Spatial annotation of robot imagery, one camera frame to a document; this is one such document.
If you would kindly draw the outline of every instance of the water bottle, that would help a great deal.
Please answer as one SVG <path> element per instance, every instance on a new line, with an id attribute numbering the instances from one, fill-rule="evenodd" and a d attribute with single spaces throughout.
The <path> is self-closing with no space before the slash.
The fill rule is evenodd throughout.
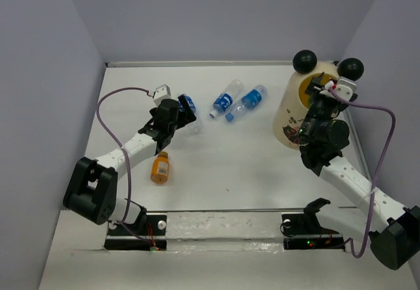
<path id="1" fill-rule="evenodd" d="M 194 104 L 194 102 L 192 102 L 192 99 L 188 95 L 186 94 L 179 94 L 179 95 L 183 95 L 185 97 L 185 100 L 187 101 L 190 109 L 193 111 L 194 115 L 196 116 L 196 120 L 193 121 L 192 123 L 187 124 L 186 128 L 188 129 L 191 135 L 200 134 L 201 131 L 203 130 L 203 123 L 198 117 L 196 105 Z M 179 108 L 181 109 L 181 111 L 184 110 L 184 107 L 181 105 L 181 103 L 179 103 Z"/>
<path id="2" fill-rule="evenodd" d="M 243 83 L 239 80 L 233 80 L 229 86 L 213 103 L 213 109 L 210 111 L 210 117 L 215 118 L 220 114 L 224 114 L 239 96 L 243 90 Z"/>
<path id="3" fill-rule="evenodd" d="M 249 111 L 257 107 L 257 105 L 267 96 L 267 89 L 263 85 L 257 85 L 253 90 L 249 91 L 243 98 L 237 101 L 226 114 L 225 118 L 231 122 L 236 118 L 244 116 Z"/>

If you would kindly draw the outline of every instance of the bottle cap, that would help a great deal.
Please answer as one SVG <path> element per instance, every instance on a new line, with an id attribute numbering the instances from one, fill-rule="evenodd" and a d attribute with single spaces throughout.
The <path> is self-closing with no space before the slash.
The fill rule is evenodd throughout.
<path id="1" fill-rule="evenodd" d="M 226 120 L 230 123 L 231 121 L 234 120 L 234 116 L 232 115 L 232 113 L 227 113 L 226 116 L 224 117 L 226 118 Z"/>
<path id="2" fill-rule="evenodd" d="M 216 110 L 212 110 L 212 111 L 210 111 L 210 117 L 211 118 L 215 118 L 216 116 L 217 116 L 217 111 Z"/>
<path id="3" fill-rule="evenodd" d="M 168 153 L 165 151 L 160 151 L 160 153 L 157 155 L 157 157 L 166 157 L 168 158 Z"/>

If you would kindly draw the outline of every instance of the cable clip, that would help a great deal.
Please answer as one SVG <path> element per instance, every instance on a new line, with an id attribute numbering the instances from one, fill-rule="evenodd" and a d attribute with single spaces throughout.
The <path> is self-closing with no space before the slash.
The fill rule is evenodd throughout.
<path id="1" fill-rule="evenodd" d="M 372 194 L 376 193 L 378 190 L 379 190 L 379 188 L 378 188 L 378 187 L 375 187 L 375 188 L 374 188 L 374 189 L 372 189 L 370 192 L 368 192 L 368 193 L 364 196 L 364 198 L 366 198 L 366 197 L 370 197 Z"/>
<path id="2" fill-rule="evenodd" d="M 324 88 L 328 91 L 329 88 L 335 89 L 336 85 L 335 85 L 334 81 L 330 80 L 324 85 Z"/>

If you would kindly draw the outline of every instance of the plastic bottle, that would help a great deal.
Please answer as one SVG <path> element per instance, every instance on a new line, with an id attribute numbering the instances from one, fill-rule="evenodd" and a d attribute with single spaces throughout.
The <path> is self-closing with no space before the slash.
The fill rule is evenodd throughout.
<path id="1" fill-rule="evenodd" d="M 167 152 L 160 152 L 153 162 L 150 179 L 157 184 L 163 184 L 168 180 L 169 176 L 169 160 Z"/>
<path id="2" fill-rule="evenodd" d="M 246 113 L 257 107 L 257 105 L 264 100 L 266 96 L 266 87 L 263 85 L 257 85 L 232 106 L 230 112 L 225 116 L 226 120 L 231 122 L 234 119 L 244 116 Z"/>
<path id="3" fill-rule="evenodd" d="M 194 104 L 194 102 L 192 102 L 192 99 L 188 95 L 186 95 L 184 93 L 179 94 L 179 95 L 185 96 L 185 99 L 186 99 L 188 105 L 190 106 L 191 110 L 193 111 L 194 115 L 197 118 L 192 123 L 187 124 L 186 128 L 188 129 L 188 131 L 190 132 L 191 135 L 200 134 L 201 131 L 203 130 L 203 123 L 201 122 L 201 119 L 198 117 L 196 105 Z M 179 107 L 180 107 L 181 111 L 184 110 L 184 107 L 181 105 L 181 103 L 179 103 Z"/>
<path id="4" fill-rule="evenodd" d="M 215 118 L 220 114 L 224 114 L 239 96 L 243 90 L 243 83 L 239 80 L 233 80 L 229 86 L 219 95 L 213 103 L 213 109 L 210 111 L 210 117 Z"/>

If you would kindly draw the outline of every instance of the black clamp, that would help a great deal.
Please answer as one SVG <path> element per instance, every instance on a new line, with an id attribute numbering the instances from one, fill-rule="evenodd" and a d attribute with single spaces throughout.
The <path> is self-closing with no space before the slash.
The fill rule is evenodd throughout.
<path id="1" fill-rule="evenodd" d="M 157 142 L 156 154 L 171 142 L 177 129 L 197 119 L 185 96 L 180 95 L 178 99 L 179 102 L 170 98 L 162 100 L 157 108 L 150 110 L 152 119 L 138 131 L 140 134 L 151 136 Z"/>
<path id="2" fill-rule="evenodd" d="M 303 209 L 303 213 L 305 215 L 305 222 L 306 225 L 313 231 L 319 232 L 322 230 L 318 219 L 316 218 L 316 213 L 318 213 L 321 208 L 325 205 L 329 205 L 331 202 L 325 198 L 318 198 L 314 201 L 310 202 L 306 207 Z"/>

